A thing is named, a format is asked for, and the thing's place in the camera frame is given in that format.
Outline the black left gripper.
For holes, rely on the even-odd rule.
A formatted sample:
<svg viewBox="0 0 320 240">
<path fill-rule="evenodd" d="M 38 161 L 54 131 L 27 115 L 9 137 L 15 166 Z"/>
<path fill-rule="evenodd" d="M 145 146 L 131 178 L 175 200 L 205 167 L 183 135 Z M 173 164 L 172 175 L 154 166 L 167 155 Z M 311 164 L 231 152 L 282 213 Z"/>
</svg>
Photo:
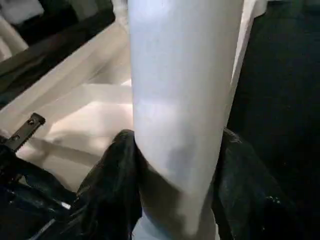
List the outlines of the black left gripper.
<svg viewBox="0 0 320 240">
<path fill-rule="evenodd" d="M 45 123 L 44 117 L 33 113 L 11 137 L 0 142 L 0 175 L 19 173 L 24 177 L 28 187 L 39 191 L 63 208 L 71 208 L 76 199 L 74 192 L 66 189 L 50 172 L 17 156 L 20 148 Z"/>
</svg>

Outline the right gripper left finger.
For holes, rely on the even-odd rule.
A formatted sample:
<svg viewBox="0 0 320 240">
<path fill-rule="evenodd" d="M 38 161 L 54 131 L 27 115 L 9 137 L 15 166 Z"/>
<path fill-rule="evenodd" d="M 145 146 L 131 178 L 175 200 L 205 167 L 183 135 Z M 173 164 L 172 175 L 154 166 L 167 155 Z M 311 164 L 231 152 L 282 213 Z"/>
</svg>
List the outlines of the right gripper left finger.
<svg viewBox="0 0 320 240">
<path fill-rule="evenodd" d="M 131 240 L 142 216 L 134 131 L 115 135 L 77 191 L 65 240 Z"/>
</svg>

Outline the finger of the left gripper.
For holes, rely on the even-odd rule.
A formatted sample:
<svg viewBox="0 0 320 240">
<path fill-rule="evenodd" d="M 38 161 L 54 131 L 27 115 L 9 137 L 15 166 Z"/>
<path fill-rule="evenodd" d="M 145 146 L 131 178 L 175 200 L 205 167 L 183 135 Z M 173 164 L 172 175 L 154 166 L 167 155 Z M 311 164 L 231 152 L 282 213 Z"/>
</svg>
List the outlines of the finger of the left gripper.
<svg viewBox="0 0 320 240">
<path fill-rule="evenodd" d="M 0 198 L 2 240 L 65 240 L 73 231 L 75 197 L 25 202 L 18 197 Z"/>
</svg>

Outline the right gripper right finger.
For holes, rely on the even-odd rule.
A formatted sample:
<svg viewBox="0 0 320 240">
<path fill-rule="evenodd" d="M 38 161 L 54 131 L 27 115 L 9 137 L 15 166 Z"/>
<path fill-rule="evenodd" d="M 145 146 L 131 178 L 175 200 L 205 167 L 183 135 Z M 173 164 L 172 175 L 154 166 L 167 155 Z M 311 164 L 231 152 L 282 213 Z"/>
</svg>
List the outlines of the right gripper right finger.
<svg viewBox="0 0 320 240">
<path fill-rule="evenodd" d="M 222 240 L 307 240 L 294 202 L 238 134 L 223 130 L 212 210 Z"/>
</svg>

